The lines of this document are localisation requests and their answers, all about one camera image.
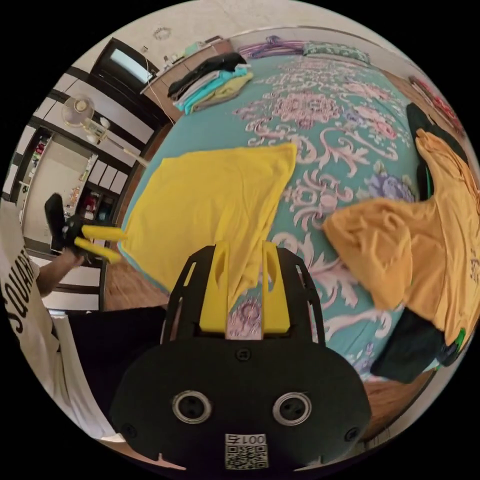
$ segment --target pillow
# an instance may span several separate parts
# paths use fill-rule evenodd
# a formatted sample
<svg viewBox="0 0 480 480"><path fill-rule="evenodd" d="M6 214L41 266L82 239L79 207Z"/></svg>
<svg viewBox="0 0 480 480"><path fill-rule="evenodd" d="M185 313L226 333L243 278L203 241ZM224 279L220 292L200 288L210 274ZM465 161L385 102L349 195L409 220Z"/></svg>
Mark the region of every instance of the pillow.
<svg viewBox="0 0 480 480"><path fill-rule="evenodd" d="M335 60L337 62L347 62L349 64L358 65L359 67L373 68L372 65L366 64L362 60L357 60L356 58L348 58L341 55L331 55L330 53L309 53L307 56L309 59Z"/></svg>
<svg viewBox="0 0 480 480"><path fill-rule="evenodd" d="M327 42L308 42L303 47L304 55L311 54L329 54L346 57L353 60L358 60L370 65L370 56L368 53L355 48L354 46L343 45L342 43L327 43Z"/></svg>

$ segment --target teal bedsheet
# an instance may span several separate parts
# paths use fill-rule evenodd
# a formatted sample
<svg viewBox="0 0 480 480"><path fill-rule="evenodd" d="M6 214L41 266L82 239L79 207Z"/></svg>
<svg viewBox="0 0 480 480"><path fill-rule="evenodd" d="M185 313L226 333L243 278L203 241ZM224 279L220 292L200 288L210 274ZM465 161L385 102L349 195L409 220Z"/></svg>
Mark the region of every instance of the teal bedsheet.
<svg viewBox="0 0 480 480"><path fill-rule="evenodd" d="M344 356L364 381L381 380L370 374L370 366L403 308L376 310L320 226L336 208L366 198L416 200L418 160L406 117L409 100L367 65L302 56L250 63L254 77L238 97L184 116L173 127L144 173L123 226L163 158L295 143L295 171L268 240L303 258L320 295L327 346ZM230 338L260 337L261 301L259 282L230 312Z"/></svg>

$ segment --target yellow cloth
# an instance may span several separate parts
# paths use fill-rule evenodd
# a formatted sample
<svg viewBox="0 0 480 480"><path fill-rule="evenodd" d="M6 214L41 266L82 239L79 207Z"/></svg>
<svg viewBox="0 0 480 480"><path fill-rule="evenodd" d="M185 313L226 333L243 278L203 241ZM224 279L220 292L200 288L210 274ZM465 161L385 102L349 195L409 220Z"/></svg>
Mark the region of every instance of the yellow cloth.
<svg viewBox="0 0 480 480"><path fill-rule="evenodd" d="M227 99L228 97L234 96L239 90L241 90L247 82L249 82L254 77L254 74L249 71L246 75L236 76L231 78L229 81L225 82L222 86L219 86L216 90L212 91L208 95L205 95L200 100L196 101L191 106L191 111L194 112L198 105L206 101L214 101L220 99Z"/></svg>
<svg viewBox="0 0 480 480"><path fill-rule="evenodd" d="M378 309L404 302L450 345L480 317L480 193L442 139L420 129L415 142L435 187L429 200L367 200L334 212L323 230Z"/></svg>
<svg viewBox="0 0 480 480"><path fill-rule="evenodd" d="M262 242L295 168L292 143L165 158L128 218L123 251L172 291L188 257L230 243L228 304L258 283Z"/></svg>

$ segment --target black pants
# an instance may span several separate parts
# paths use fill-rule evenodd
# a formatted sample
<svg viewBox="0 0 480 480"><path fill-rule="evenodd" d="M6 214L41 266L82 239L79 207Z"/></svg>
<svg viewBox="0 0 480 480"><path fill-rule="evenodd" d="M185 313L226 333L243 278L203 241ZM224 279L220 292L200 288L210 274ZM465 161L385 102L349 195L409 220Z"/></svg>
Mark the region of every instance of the black pants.
<svg viewBox="0 0 480 480"><path fill-rule="evenodd" d="M110 406L127 368L158 345L166 311L161 306L69 315L73 340L93 398L110 420Z"/></svg>

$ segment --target person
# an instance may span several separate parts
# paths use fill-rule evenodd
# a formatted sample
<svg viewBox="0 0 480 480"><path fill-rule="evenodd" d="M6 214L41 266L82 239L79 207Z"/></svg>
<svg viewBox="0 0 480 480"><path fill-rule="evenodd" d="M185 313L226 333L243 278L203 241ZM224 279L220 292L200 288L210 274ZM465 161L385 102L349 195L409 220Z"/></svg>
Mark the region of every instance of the person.
<svg viewBox="0 0 480 480"><path fill-rule="evenodd" d="M43 388L93 439L104 439L104 445L137 461L175 468L161 455L155 462L134 452L109 421L125 370L161 342L165 308L51 316L43 304L42 298L84 260L66 249L38 267L27 252L15 204L0 200L1 295L18 345ZM105 441L115 436L120 442Z"/></svg>

